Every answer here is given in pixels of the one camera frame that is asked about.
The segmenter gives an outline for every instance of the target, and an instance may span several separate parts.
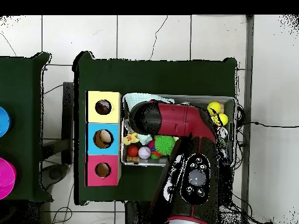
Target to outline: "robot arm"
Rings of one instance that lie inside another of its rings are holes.
[[[216,134],[206,111],[142,102],[133,107],[129,119],[139,134],[181,137],[161,174],[152,200],[151,223],[217,224]]]

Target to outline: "red ball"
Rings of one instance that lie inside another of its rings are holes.
[[[135,145],[128,147],[128,155],[131,157],[138,155],[138,148]]]

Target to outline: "pink cup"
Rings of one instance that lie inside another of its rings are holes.
[[[16,180],[15,167],[0,158],[0,200],[7,197],[11,193]]]

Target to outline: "blue block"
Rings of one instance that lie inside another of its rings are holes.
[[[93,143],[93,136],[99,130],[108,130],[113,136],[109,148],[100,149]],[[88,124],[88,151],[89,155],[118,155],[119,154],[119,124]]]

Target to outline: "light blue cloth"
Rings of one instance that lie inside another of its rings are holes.
[[[150,100],[161,100],[165,103],[174,103],[174,99],[166,99],[161,96],[155,95],[155,94],[149,94],[149,93],[128,93],[124,96],[127,104],[128,104],[128,110],[131,111],[132,108],[141,102],[148,102]],[[142,145],[146,145],[149,141],[152,140],[152,137],[150,135],[140,135],[138,134],[139,141]]]

